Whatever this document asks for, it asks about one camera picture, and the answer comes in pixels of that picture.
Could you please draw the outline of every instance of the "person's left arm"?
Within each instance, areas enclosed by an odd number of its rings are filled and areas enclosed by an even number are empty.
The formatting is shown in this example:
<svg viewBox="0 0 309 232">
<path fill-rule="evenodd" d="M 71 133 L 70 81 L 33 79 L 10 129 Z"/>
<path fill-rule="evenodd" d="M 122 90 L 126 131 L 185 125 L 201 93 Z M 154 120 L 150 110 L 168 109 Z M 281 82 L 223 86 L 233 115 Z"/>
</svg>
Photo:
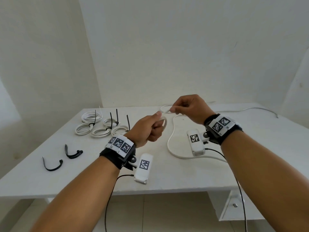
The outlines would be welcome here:
<svg viewBox="0 0 309 232">
<path fill-rule="evenodd" d="M 136 148 L 156 141 L 163 132 L 162 113 L 139 120 L 124 136 Z M 106 207 L 119 169 L 100 156 L 73 179 L 41 214 L 30 232 L 92 231 Z"/>
</svg>

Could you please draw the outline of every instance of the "floor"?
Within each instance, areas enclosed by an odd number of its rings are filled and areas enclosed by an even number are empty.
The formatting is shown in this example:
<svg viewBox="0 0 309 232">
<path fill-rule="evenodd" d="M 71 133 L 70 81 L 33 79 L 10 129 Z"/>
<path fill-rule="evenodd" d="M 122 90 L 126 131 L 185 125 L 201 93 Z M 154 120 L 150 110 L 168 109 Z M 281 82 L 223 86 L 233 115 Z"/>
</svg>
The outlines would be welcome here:
<svg viewBox="0 0 309 232">
<path fill-rule="evenodd" d="M 11 232 L 29 231 L 45 209 L 36 199 Z M 104 214 L 94 232 L 104 232 Z M 107 231 L 243 232 L 243 221 L 219 222 L 206 192 L 113 196 L 107 210 Z M 248 231 L 255 232 L 248 223 Z"/>
</svg>

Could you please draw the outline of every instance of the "mounting screw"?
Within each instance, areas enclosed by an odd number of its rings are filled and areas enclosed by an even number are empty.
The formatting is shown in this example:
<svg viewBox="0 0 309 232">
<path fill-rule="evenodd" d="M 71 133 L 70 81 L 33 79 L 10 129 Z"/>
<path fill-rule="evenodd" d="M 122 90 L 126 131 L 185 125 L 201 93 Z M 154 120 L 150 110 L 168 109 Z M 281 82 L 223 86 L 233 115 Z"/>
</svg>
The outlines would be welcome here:
<svg viewBox="0 0 309 232">
<path fill-rule="evenodd" d="M 132 158 L 131 158 L 131 161 L 130 161 L 131 163 L 135 163 L 136 162 L 136 158 L 133 156 Z"/>
</svg>

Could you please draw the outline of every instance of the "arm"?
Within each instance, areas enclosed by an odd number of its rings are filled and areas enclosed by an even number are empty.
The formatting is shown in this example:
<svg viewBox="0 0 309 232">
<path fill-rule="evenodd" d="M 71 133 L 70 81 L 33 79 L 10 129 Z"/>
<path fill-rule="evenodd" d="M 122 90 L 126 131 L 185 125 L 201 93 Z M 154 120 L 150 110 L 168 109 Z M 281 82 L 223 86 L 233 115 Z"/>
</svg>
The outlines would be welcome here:
<svg viewBox="0 0 309 232">
<path fill-rule="evenodd" d="M 198 124 L 215 114 L 198 95 L 180 97 L 170 111 Z M 307 178 L 241 131 L 231 133 L 221 149 L 246 194 L 276 231 L 309 230 Z"/>
<path fill-rule="evenodd" d="M 125 134 L 136 146 L 156 141 L 163 132 L 161 112 L 139 120 Z M 119 169 L 101 156 L 71 181 L 48 205 L 31 232 L 92 231 L 106 207 Z"/>
</svg>

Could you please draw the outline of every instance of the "table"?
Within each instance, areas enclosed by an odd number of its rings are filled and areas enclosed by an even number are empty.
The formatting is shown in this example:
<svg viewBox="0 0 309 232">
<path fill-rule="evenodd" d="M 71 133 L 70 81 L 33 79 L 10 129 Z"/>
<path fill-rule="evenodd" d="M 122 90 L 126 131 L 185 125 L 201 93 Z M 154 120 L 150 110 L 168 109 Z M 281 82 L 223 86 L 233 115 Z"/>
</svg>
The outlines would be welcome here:
<svg viewBox="0 0 309 232">
<path fill-rule="evenodd" d="M 240 110 L 257 106 L 262 107 L 257 103 L 213 104 L 210 107 L 214 111 L 220 111 Z M 154 114 L 159 108 L 120 107 L 118 108 L 119 121 L 127 125 L 126 115 L 128 115 L 132 127 L 140 118 Z M 0 197 L 17 199 L 53 198 L 91 164 L 104 149 L 111 136 L 98 139 L 93 138 L 90 134 L 85 136 L 75 135 L 76 126 L 81 124 L 81 115 L 87 111 L 94 111 L 94 109 L 80 111 L 5 175 L 0 180 Z M 113 117 L 116 116 L 116 108 L 102 108 L 103 118 L 109 118 L 110 112 L 112 112 Z M 260 109 L 224 114 L 237 120 L 249 136 L 282 157 L 309 178 L 307 167 L 309 155 L 306 142 L 309 140 L 309 129 L 285 117 L 276 118 L 273 113 Z M 148 184 L 136 183 L 133 178 L 120 178 L 113 194 L 237 189 L 233 173 L 226 163 L 208 158 L 182 160 L 173 157 L 167 150 L 167 140 L 173 129 L 172 118 L 175 115 L 164 114 L 164 116 L 168 119 L 168 124 L 162 137 L 155 143 L 148 142 L 136 151 L 137 157 L 145 152 L 154 155 Z M 171 149 L 178 155 L 192 156 L 186 131 L 197 128 L 202 132 L 205 128 L 193 123 L 187 117 L 175 118 L 175 125 L 175 134 L 170 141 Z M 97 123 L 94 129 L 101 127 L 102 121 Z M 69 155 L 76 153 L 76 150 L 83 150 L 84 152 L 78 158 L 71 160 L 65 155 L 65 144 L 69 147 Z M 207 147 L 221 151 L 218 145 L 212 143 L 207 144 Z M 208 151 L 206 154 L 218 156 L 217 153 L 212 151 Z M 48 168 L 58 166 L 60 159 L 64 161 L 63 166 L 54 172 L 48 172 L 43 166 L 42 156 L 45 158 Z M 120 174 L 132 174 L 132 172 L 122 169 Z"/>
</svg>

